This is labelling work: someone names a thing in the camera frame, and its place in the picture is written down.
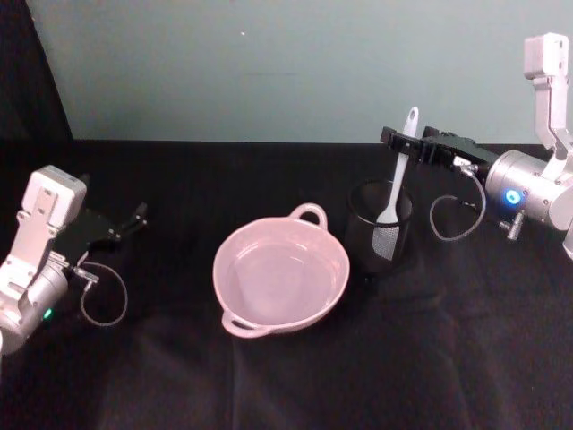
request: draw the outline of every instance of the pink plastic bowl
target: pink plastic bowl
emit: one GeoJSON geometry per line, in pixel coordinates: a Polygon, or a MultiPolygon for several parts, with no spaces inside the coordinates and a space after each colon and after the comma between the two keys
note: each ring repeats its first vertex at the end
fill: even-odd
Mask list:
{"type": "Polygon", "coordinates": [[[349,272],[348,256],[320,206],[306,203],[288,217],[256,220],[215,256],[223,327],[241,338],[308,327],[340,299],[349,272]],[[319,225],[300,219],[305,212],[316,214],[319,225]]]}

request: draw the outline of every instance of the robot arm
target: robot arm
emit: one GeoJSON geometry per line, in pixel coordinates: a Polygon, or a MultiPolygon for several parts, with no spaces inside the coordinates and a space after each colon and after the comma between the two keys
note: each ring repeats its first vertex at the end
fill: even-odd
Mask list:
{"type": "Polygon", "coordinates": [[[569,41],[549,33],[526,39],[525,77],[535,88],[535,131],[552,151],[548,162],[517,150],[497,155],[474,141],[426,127],[420,140],[385,127],[381,141],[419,162],[474,175],[484,185],[487,201],[500,213],[508,239],[517,240],[526,218],[568,231],[563,246],[573,259],[573,138],[566,127],[569,41]]]}
{"type": "MultiPolygon", "coordinates": [[[[119,242],[122,230],[102,216],[83,210],[86,184],[46,166],[30,176],[17,213],[19,228],[0,266],[0,356],[19,349],[64,295],[75,274],[89,283],[98,277],[79,269],[96,245],[119,242]]],[[[128,232],[146,224],[143,204],[128,232]]]]}

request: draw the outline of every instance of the mesh utensil holder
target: mesh utensil holder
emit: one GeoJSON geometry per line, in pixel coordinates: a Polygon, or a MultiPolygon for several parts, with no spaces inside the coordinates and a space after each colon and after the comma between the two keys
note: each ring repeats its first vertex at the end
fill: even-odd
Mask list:
{"type": "Polygon", "coordinates": [[[395,267],[404,251],[408,226],[414,211],[412,197],[404,187],[396,204],[398,222],[377,223],[390,197],[392,182],[367,180],[347,196],[350,211],[345,233],[345,248],[353,266],[375,275],[395,267]]]}

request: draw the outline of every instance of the black tablecloth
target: black tablecloth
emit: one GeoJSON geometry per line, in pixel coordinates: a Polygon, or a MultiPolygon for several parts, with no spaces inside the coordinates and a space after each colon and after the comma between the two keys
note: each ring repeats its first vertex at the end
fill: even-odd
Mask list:
{"type": "MultiPolygon", "coordinates": [[[[71,288],[4,358],[3,429],[573,426],[573,264],[562,235],[528,222],[511,244],[485,222],[440,242],[430,203],[444,193],[477,199],[466,178],[410,166],[415,217],[402,265],[379,281],[353,272],[341,302],[307,330],[240,340],[221,327],[211,282],[222,241],[302,202],[322,206],[342,240],[346,193],[390,177],[395,154],[375,144],[173,142],[7,143],[1,154],[2,255],[30,172],[44,164],[90,173],[87,205],[112,219],[150,207],[146,231],[92,257],[124,277],[127,318],[88,325],[71,288]]],[[[444,203],[438,217],[451,235],[475,215],[444,203]]]]}

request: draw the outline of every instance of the white spatula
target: white spatula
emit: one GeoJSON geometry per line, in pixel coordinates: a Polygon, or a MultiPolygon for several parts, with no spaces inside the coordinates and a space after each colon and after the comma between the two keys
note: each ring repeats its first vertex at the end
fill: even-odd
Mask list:
{"type": "MultiPolygon", "coordinates": [[[[418,108],[412,107],[410,113],[404,124],[404,131],[402,134],[406,136],[415,137],[416,129],[418,128],[418,108]]],[[[406,171],[406,165],[408,163],[408,156],[403,153],[398,154],[398,161],[396,162],[396,171],[394,173],[394,180],[392,181],[392,190],[390,192],[390,198],[388,200],[388,206],[382,211],[382,213],[376,219],[379,224],[391,224],[398,222],[398,215],[396,214],[396,202],[398,201],[398,196],[400,194],[400,188],[402,186],[402,179],[404,178],[404,172],[406,171]]],[[[400,227],[377,227],[374,229],[374,235],[372,236],[372,248],[374,252],[382,258],[387,260],[392,260],[394,255],[394,248],[396,248],[396,242],[398,241],[398,233],[400,232],[400,227]]]]}

